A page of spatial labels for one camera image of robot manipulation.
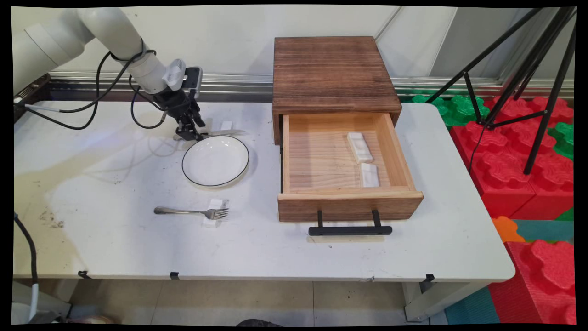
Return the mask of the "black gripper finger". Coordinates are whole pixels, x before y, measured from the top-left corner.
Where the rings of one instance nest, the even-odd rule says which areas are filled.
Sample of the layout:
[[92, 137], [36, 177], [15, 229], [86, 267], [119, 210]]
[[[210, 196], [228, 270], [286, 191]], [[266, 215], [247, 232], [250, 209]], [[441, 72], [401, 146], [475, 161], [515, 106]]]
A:
[[206, 123], [202, 119], [200, 115], [200, 107], [197, 103], [190, 103], [189, 106], [189, 113], [195, 125], [199, 126], [200, 128], [205, 127]]
[[189, 114], [183, 114], [179, 117], [176, 135], [185, 141], [202, 141], [203, 136], [198, 132], [198, 128]]

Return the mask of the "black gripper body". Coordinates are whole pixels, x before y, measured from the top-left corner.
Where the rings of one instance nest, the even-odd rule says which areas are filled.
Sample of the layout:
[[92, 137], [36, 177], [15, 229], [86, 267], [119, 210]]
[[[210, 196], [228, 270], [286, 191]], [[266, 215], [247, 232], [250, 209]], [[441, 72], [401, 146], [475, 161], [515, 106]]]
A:
[[167, 111], [168, 116], [178, 121], [181, 115], [190, 114], [189, 106], [190, 103], [197, 103], [196, 96], [197, 90], [195, 89], [189, 89], [186, 94], [183, 89], [173, 91], [166, 88], [153, 94], [153, 100], [163, 111]]

